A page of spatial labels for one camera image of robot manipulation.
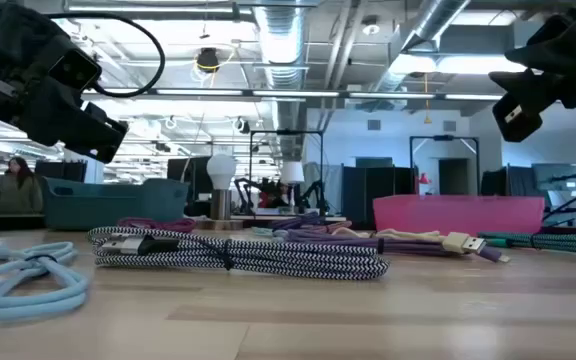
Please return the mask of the dark curtain panel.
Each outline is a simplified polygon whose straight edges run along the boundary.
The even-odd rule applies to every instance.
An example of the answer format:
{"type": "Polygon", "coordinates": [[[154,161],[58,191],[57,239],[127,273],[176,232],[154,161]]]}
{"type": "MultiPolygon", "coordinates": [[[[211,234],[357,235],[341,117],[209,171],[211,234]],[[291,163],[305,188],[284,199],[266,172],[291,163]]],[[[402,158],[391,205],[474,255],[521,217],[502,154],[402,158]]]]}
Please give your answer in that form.
{"type": "Polygon", "coordinates": [[[532,196],[535,192],[535,175],[530,167],[505,166],[482,175],[483,196],[532,196]]]}

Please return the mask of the white shade table lamp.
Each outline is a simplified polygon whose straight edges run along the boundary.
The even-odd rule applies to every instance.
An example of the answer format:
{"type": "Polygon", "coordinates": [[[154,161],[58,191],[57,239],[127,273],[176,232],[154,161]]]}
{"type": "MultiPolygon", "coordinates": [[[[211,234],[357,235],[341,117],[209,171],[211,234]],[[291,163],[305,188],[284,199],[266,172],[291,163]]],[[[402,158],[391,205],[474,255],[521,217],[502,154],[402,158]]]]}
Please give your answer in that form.
{"type": "Polygon", "coordinates": [[[284,207],[293,213],[299,212],[298,200],[300,187],[304,182],[302,163],[299,161],[284,161],[280,171],[280,199],[284,207]]]}

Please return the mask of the black background desk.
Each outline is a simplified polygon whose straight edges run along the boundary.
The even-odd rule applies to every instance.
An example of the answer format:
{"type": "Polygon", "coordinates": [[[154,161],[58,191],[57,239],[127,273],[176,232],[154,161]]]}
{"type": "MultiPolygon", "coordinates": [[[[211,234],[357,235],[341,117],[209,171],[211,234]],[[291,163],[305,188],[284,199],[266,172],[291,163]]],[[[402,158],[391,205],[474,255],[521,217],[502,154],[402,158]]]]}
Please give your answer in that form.
{"type": "Polygon", "coordinates": [[[0,215],[0,231],[36,230],[44,227],[43,215],[0,215]]]}

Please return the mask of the silver ventilation duct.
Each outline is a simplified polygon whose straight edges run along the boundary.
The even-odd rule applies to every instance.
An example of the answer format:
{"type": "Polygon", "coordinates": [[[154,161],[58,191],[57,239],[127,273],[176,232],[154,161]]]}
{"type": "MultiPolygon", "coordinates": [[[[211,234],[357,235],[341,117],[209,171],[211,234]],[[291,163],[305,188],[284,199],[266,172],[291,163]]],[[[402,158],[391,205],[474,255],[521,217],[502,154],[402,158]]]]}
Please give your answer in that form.
{"type": "MultiPolygon", "coordinates": [[[[305,71],[298,69],[305,57],[305,19],[303,8],[288,6],[256,7],[253,9],[259,26],[258,40],[267,86],[271,90],[295,91],[304,88],[305,71]]],[[[305,128],[305,105],[297,101],[272,103],[275,130],[305,128]]]]}
{"type": "Polygon", "coordinates": [[[373,92],[394,92],[411,73],[434,71],[441,36],[470,0],[423,0],[410,20],[399,24],[388,44],[389,64],[373,92]]]}

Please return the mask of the black ceiling device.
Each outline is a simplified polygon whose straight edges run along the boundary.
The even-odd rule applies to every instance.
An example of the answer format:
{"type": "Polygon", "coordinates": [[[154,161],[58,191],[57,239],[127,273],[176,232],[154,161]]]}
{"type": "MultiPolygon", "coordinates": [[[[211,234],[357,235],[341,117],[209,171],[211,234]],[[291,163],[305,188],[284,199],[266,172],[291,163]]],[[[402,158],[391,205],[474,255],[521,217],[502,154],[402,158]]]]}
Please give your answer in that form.
{"type": "Polygon", "coordinates": [[[216,48],[201,48],[196,60],[196,67],[200,72],[212,74],[218,71],[220,62],[216,48]]]}

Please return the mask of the grey monitor screen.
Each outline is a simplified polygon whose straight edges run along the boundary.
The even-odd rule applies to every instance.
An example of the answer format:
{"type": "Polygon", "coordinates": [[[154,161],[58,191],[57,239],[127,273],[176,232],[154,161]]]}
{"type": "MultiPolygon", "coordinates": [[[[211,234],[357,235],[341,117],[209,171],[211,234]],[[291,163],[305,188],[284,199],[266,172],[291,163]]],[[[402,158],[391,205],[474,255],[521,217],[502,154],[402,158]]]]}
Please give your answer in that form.
{"type": "Polygon", "coordinates": [[[536,187],[541,191],[576,189],[576,165],[567,163],[533,164],[536,187]]]}

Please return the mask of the black background robot arms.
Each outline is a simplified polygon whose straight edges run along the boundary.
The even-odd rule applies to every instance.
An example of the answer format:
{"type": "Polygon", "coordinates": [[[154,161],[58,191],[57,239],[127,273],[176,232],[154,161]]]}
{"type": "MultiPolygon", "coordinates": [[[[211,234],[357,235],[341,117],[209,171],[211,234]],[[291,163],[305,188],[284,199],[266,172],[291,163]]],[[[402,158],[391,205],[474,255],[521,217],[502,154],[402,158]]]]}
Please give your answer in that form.
{"type": "Polygon", "coordinates": [[[299,185],[270,181],[268,178],[263,178],[260,182],[239,178],[234,180],[234,185],[241,200],[239,212],[243,214],[253,213],[252,188],[256,188],[259,191],[258,208],[296,207],[298,213],[304,213],[305,209],[310,207],[310,197],[314,195],[317,209],[324,212],[329,209],[324,197],[323,182],[321,180],[313,182],[303,194],[299,193],[299,185]]]}

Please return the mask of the black metal frame stand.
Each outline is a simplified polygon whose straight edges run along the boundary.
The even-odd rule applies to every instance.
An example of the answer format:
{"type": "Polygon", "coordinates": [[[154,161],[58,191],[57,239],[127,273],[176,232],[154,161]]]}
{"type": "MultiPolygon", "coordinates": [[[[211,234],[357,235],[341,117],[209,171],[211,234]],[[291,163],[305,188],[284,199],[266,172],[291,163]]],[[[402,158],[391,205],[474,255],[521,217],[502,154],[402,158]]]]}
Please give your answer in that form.
{"type": "Polygon", "coordinates": [[[315,186],[319,189],[319,202],[318,202],[318,209],[319,215],[325,217],[327,215],[327,202],[325,200],[325,179],[324,179],[324,132],[321,130],[290,130],[290,129],[279,129],[279,130],[252,130],[249,134],[249,177],[248,180],[252,179],[252,153],[253,153],[253,139],[256,134],[263,134],[266,136],[267,134],[275,135],[276,137],[281,136],[308,136],[308,135],[316,135],[319,137],[319,150],[320,150],[320,163],[319,163],[319,175],[320,178],[318,181],[313,182],[310,186],[310,189],[314,189],[315,186]]]}
{"type": "Polygon", "coordinates": [[[422,142],[425,143],[426,140],[432,140],[432,141],[439,141],[439,142],[451,142],[451,141],[460,141],[464,146],[466,146],[467,148],[469,148],[475,155],[475,175],[476,175],[476,194],[480,195],[481,193],[481,174],[480,174],[480,170],[481,170],[481,160],[480,160],[480,142],[479,142],[479,138],[478,137],[465,137],[465,136],[454,136],[454,135],[448,135],[448,134],[443,134],[443,135],[433,135],[433,136],[429,136],[429,135],[417,135],[417,136],[410,136],[408,138],[408,146],[409,146],[409,168],[411,169],[411,179],[414,178],[414,176],[416,175],[415,172],[415,163],[414,163],[414,154],[417,151],[414,148],[414,142],[417,139],[421,139],[422,142]]]}

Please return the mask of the black monitor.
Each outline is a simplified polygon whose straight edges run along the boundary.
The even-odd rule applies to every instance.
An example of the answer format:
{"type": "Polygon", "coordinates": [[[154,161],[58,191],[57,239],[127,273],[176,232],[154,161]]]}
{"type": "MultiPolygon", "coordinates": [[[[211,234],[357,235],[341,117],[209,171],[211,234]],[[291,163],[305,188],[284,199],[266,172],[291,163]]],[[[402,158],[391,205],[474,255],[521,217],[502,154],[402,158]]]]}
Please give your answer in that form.
{"type": "Polygon", "coordinates": [[[210,215],[213,183],[207,172],[208,156],[169,159],[167,178],[188,185],[184,213],[190,217],[210,215]]]}

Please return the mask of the person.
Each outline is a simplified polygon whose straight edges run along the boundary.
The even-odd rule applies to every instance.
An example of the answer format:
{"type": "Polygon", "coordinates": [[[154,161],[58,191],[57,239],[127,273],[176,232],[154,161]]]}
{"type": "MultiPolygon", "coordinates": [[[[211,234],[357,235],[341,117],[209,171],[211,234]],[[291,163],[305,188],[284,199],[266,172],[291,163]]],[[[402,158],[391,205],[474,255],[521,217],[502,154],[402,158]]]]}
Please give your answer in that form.
{"type": "Polygon", "coordinates": [[[13,157],[0,176],[0,214],[40,214],[43,198],[39,181],[21,157],[13,157]]]}

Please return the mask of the white square pillar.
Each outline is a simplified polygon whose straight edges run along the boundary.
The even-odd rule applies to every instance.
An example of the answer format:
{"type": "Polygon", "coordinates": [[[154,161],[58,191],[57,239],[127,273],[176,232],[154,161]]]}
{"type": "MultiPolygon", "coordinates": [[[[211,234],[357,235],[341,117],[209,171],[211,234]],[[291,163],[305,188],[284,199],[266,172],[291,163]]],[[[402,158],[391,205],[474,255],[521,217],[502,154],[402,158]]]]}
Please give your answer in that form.
{"type": "Polygon", "coordinates": [[[105,165],[102,162],[88,158],[86,160],[84,182],[87,184],[103,184],[104,168],[105,165]]]}

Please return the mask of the pink plastic bin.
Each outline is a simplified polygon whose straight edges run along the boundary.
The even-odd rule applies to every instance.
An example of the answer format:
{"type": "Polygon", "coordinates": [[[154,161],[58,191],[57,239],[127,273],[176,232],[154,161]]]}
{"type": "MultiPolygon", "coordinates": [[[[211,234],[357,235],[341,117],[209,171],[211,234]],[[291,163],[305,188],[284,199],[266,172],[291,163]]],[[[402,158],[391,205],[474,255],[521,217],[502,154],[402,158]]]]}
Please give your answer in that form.
{"type": "Polygon", "coordinates": [[[474,195],[393,195],[373,201],[376,229],[535,233],[542,227],[541,197],[474,195]]]}

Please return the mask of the teal plastic bin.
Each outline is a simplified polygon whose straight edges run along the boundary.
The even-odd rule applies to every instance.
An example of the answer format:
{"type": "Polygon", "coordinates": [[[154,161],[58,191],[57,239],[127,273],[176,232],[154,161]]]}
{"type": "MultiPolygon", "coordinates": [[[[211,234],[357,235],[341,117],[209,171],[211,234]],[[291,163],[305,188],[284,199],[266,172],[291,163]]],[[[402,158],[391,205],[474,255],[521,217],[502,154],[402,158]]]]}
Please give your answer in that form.
{"type": "Polygon", "coordinates": [[[184,217],[189,185],[153,178],[140,185],[89,184],[41,177],[43,211],[51,230],[87,231],[122,218],[171,222],[184,217]]]}

